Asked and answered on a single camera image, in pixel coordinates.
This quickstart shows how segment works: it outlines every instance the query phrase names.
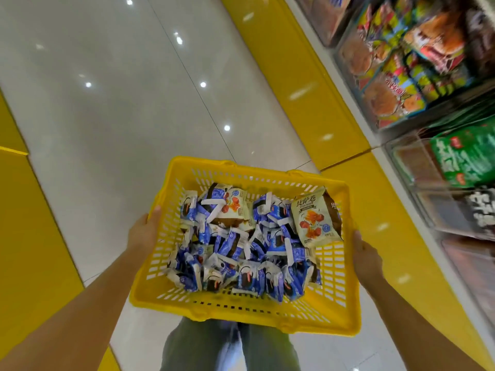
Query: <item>gray pants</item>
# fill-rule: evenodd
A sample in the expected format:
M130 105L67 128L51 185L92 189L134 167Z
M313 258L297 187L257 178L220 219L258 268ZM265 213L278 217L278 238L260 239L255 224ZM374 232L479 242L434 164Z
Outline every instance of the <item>gray pants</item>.
M276 328L188 318L168 336L160 371L224 371L240 343L248 371L300 371L288 335Z

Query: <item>hand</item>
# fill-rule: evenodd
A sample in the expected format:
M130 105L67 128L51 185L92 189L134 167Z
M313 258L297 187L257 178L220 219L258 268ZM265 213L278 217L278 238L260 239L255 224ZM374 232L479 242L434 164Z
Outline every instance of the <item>hand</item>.
M148 214L142 215L129 230L127 249L141 250L146 256L151 254L156 243L161 208L156 206L148 220Z
M378 251L361 238L358 230L352 238L354 244L354 271L361 285L369 290L376 283L385 281L382 270L382 259Z

